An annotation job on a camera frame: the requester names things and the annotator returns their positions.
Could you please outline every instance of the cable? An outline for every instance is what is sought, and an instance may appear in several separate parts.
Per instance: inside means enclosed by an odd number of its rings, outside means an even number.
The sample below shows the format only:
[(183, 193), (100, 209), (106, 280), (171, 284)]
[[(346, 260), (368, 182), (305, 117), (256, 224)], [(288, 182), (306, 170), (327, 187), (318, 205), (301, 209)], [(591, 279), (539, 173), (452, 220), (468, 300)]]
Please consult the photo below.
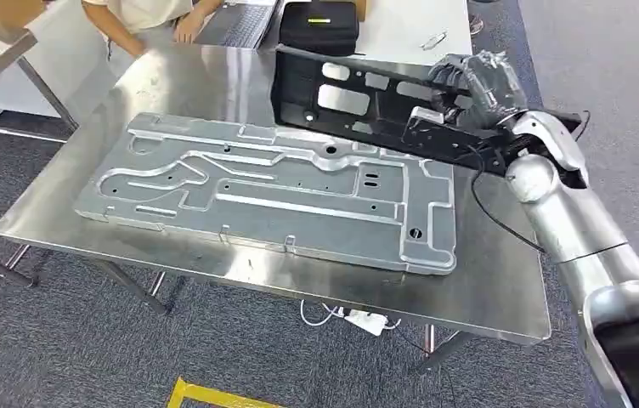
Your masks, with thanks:
[[(391, 320), (387, 317), (387, 323), (391, 323)], [(399, 324), (402, 323), (402, 319), (397, 319), (397, 323), (395, 323), (392, 326), (388, 326), (385, 325), (385, 330), (394, 330), (397, 328), (397, 326), (399, 326)]]
[(582, 112), (587, 115), (587, 118), (585, 118), (585, 121), (582, 123), (582, 130), (580, 130), (580, 133), (576, 138), (574, 138), (575, 142), (580, 140), (582, 135), (585, 133), (585, 130), (587, 130), (587, 127), (590, 126), (590, 119), (592, 119), (592, 113), (589, 110), (583, 110)]
[[(399, 333), (400, 336), (402, 336), (402, 338), (412, 347), (414, 347), (415, 349), (420, 350), (422, 353), (424, 354), (430, 354), (430, 352), (428, 352), (427, 350), (425, 350), (424, 347), (420, 347), (419, 345), (415, 344), (414, 342), (412, 342), (406, 334), (404, 334), (404, 331), (402, 329), (399, 329), (397, 326), (399, 326), (399, 321), (397, 322), (397, 324), (394, 325), (397, 330), (396, 332)], [(452, 376), (450, 375), (450, 372), (447, 371), (446, 368), (444, 368), (444, 365), (441, 365), (439, 367), (440, 373), (440, 394), (439, 394), (439, 404), (440, 406), (442, 406), (442, 371), (444, 371), (444, 375), (447, 377), (448, 380), (450, 380), (450, 392), (452, 393), (452, 406), (454, 406), (455, 408), (457, 408), (457, 399), (455, 399), (455, 385), (452, 383)]]
[(337, 311), (337, 307), (335, 307), (332, 311), (330, 311), (327, 317), (325, 317), (323, 320), (311, 322), (307, 320), (306, 317), (304, 317), (304, 299), (299, 303), (299, 315), (300, 317), (302, 317), (302, 321), (307, 323), (308, 326), (312, 326), (312, 327), (324, 325), (326, 322), (328, 322), (332, 318), (332, 316), (335, 314), (336, 311)]
[(482, 155), (479, 154), (479, 151), (477, 149), (475, 149), (474, 147), (472, 147), (469, 144), (467, 144), (467, 148), (469, 150), (471, 150), (472, 153), (475, 154), (475, 156), (477, 156), (478, 161), (479, 161), (479, 170), (478, 170), (477, 173), (475, 173), (474, 176), (472, 176), (472, 182), (470, 183), (470, 188), (472, 190), (472, 196), (475, 198), (475, 202), (478, 204), (478, 207), (482, 210), (484, 215), (488, 216), (489, 219), (491, 219), (493, 222), (495, 222), (495, 224), (499, 225), (502, 229), (504, 229), (505, 231), (507, 231), (510, 234), (514, 235), (515, 238), (517, 238), (520, 241), (524, 242), (526, 245), (532, 247), (533, 249), (535, 249), (535, 251), (545, 253), (545, 249), (542, 246), (539, 246), (539, 245), (535, 244), (534, 242), (532, 242), (532, 241), (528, 240), (527, 238), (525, 238), (524, 236), (522, 236), (522, 234), (518, 233), (516, 230), (508, 227), (505, 223), (503, 223), (502, 221), (497, 219), (494, 215), (490, 214), (489, 211), (487, 211), (487, 208), (484, 207), (483, 203), (479, 200), (479, 197), (478, 197), (478, 194), (477, 194), (477, 188), (476, 188), (477, 180), (479, 179), (479, 176), (481, 176), (482, 173), (484, 173), (484, 159), (482, 158)]
[(324, 304), (324, 303), (322, 303), (322, 306), (324, 306), (324, 307), (325, 307), (325, 310), (326, 310), (326, 311), (327, 311), (330, 315), (335, 316), (335, 317), (339, 317), (340, 319), (344, 319), (344, 316), (343, 316), (343, 315), (341, 315), (341, 314), (337, 313), (337, 306), (335, 306), (335, 308), (334, 308), (334, 309), (330, 309), (330, 307), (329, 307), (329, 306), (327, 306), (327, 305), (326, 305), (326, 304)]
[(399, 327), (397, 327), (397, 325), (395, 325), (396, 327), (396, 332), (399, 333), (400, 336), (402, 336), (402, 338), (412, 347), (414, 347), (415, 349), (420, 350), (422, 353), (424, 354), (430, 354), (430, 352), (428, 352), (427, 350), (425, 350), (424, 347), (420, 347), (417, 344), (414, 344), (412, 342), (412, 340), (410, 340), (406, 334), (404, 334), (404, 331), (402, 329), (400, 329)]
[[(452, 376), (450, 375), (450, 372), (447, 371), (446, 368), (444, 368), (444, 365), (441, 365), (439, 367), (439, 370), (440, 371), (444, 371), (444, 375), (447, 377), (448, 380), (450, 380), (450, 392), (452, 393), (452, 406), (457, 408), (457, 399), (455, 399), (455, 385), (452, 383)], [(439, 396), (439, 401), (440, 401), (440, 404), (441, 404), (442, 403), (442, 394), (440, 394), (440, 396)]]

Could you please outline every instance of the cardboard box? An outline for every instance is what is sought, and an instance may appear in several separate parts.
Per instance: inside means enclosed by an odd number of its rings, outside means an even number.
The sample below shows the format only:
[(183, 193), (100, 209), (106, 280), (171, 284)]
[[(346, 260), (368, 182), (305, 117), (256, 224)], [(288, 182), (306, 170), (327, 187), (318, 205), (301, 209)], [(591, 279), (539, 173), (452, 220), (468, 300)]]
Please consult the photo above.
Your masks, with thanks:
[(365, 21), (367, 17), (367, 3), (370, 0), (325, 0), (326, 2), (354, 2), (357, 5), (357, 19)]
[(42, 0), (0, 0), (0, 26), (24, 27), (43, 11)]

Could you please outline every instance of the black case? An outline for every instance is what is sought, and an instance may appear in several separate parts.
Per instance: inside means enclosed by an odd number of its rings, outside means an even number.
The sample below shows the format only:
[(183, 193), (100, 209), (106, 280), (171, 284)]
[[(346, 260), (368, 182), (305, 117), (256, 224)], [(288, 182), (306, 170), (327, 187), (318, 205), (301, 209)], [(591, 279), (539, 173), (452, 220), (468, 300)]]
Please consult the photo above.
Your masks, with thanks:
[(353, 2), (288, 3), (280, 23), (280, 43), (317, 54), (354, 54), (359, 37)]

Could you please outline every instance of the laptop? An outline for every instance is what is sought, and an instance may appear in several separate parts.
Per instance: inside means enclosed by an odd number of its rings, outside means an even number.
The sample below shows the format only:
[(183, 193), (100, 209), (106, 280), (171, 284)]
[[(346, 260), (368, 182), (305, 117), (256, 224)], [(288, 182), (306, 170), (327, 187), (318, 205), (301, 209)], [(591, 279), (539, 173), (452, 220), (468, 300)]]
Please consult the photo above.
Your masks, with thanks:
[(222, 4), (205, 24), (196, 44), (259, 48), (279, 0), (233, 0)]

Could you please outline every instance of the aluminum sheet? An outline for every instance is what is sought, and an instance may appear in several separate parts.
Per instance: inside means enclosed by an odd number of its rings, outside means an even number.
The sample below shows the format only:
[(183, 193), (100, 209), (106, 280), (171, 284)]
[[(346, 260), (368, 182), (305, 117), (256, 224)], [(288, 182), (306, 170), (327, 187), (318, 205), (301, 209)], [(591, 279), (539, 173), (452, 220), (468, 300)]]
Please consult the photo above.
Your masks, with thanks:
[(288, 128), (139, 114), (86, 218), (419, 274), (455, 267), (453, 167)]

